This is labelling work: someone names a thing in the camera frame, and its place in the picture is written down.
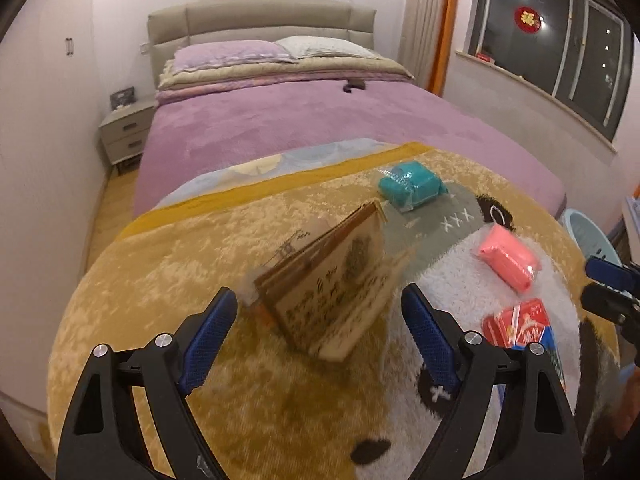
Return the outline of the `person's right hand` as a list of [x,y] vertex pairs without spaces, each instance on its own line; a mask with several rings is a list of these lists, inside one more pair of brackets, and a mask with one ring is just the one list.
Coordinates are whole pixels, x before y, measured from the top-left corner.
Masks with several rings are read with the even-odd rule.
[[636,464],[639,463],[639,367],[627,366],[623,376],[626,382],[612,416],[612,428],[623,456]]

